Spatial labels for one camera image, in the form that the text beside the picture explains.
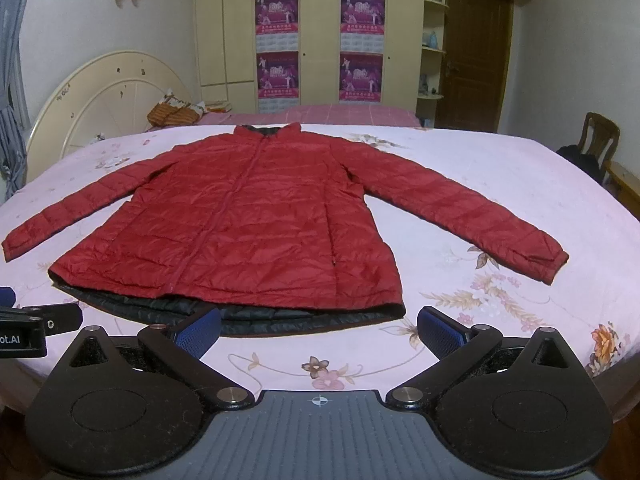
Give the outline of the red puffer jacket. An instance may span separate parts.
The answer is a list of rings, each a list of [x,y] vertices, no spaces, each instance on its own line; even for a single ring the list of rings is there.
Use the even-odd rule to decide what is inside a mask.
[[[544,284],[567,262],[552,236],[482,194],[297,124],[239,126],[113,171],[24,221],[2,248],[14,260],[113,206],[51,264],[58,289],[142,324],[217,307],[228,337],[330,332],[406,312],[367,196]]]

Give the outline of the cream round headboard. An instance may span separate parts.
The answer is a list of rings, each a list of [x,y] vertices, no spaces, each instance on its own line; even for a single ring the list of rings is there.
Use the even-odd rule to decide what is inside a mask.
[[[26,180],[93,142],[149,129],[146,116],[168,90],[191,99],[171,67],[142,51],[107,53],[79,67],[47,99],[32,126]]]

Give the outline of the orange patterned pillow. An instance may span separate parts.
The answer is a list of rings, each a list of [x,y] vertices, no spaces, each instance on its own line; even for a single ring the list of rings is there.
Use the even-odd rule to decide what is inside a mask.
[[[146,120],[154,128],[193,126],[201,120],[205,112],[204,102],[191,103],[180,100],[168,89],[163,99],[146,115]]]

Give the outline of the wooden chair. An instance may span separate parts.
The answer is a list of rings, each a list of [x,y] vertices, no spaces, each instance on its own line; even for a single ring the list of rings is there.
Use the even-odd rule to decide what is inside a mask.
[[[599,113],[588,112],[578,143],[562,146],[556,154],[588,174],[597,184],[602,184],[604,165],[612,160],[618,142],[620,127]]]

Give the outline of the pink checkered mattress cover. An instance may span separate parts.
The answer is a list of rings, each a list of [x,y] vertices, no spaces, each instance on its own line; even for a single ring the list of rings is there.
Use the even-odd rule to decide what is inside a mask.
[[[299,105],[277,113],[206,113],[198,122],[205,125],[353,125],[420,128],[415,114],[402,108],[380,104]]]

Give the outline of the lower right purple poster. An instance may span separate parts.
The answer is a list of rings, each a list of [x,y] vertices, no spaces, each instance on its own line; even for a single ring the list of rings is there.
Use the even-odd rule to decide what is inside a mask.
[[[342,52],[338,100],[341,103],[381,102],[382,75],[382,54]]]

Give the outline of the purple poster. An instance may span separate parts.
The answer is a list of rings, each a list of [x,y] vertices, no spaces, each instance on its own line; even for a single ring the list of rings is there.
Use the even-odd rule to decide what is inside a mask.
[[[341,32],[382,36],[385,0],[341,0]]]
[[[258,99],[297,99],[298,52],[262,52],[257,58]]]
[[[255,0],[256,34],[298,32],[298,0]]]
[[[382,75],[382,54],[342,52],[338,100],[341,103],[381,102]]]

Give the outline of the lower left purple poster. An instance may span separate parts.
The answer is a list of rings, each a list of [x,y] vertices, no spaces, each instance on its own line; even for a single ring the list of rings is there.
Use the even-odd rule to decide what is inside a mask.
[[[262,52],[257,58],[258,99],[297,99],[298,52]]]

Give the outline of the corner open shelf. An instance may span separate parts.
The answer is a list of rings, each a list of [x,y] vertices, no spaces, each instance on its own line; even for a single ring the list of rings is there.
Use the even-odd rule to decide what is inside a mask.
[[[421,65],[416,116],[425,128],[435,125],[437,107],[444,99],[442,93],[442,62],[447,0],[424,0],[421,38]]]

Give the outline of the grey curtain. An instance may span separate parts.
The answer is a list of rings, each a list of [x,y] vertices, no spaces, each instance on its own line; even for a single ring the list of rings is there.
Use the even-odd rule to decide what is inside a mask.
[[[20,32],[27,0],[1,0],[1,182],[8,200],[26,182],[29,129]]]

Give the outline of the brown wooden door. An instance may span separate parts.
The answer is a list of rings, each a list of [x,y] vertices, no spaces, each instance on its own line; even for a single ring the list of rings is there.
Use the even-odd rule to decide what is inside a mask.
[[[446,0],[438,128],[498,129],[511,47],[513,0]]]

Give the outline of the upper left purple poster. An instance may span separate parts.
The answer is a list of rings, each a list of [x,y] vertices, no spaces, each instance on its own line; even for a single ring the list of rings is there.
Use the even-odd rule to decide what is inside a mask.
[[[298,0],[255,0],[256,34],[298,32]]]

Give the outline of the upper right purple poster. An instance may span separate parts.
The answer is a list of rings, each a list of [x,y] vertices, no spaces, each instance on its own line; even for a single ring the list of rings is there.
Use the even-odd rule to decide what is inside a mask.
[[[341,32],[382,36],[385,0],[341,0]]]

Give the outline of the cream wardrobe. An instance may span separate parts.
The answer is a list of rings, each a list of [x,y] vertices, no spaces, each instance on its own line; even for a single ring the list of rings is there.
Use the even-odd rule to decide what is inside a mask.
[[[304,105],[338,102],[344,90],[341,31],[347,0],[296,0],[298,97]],[[262,0],[195,0],[198,82],[206,101],[228,100],[237,113],[259,108],[259,38]],[[380,101],[414,110],[418,100],[423,0],[384,0]]]

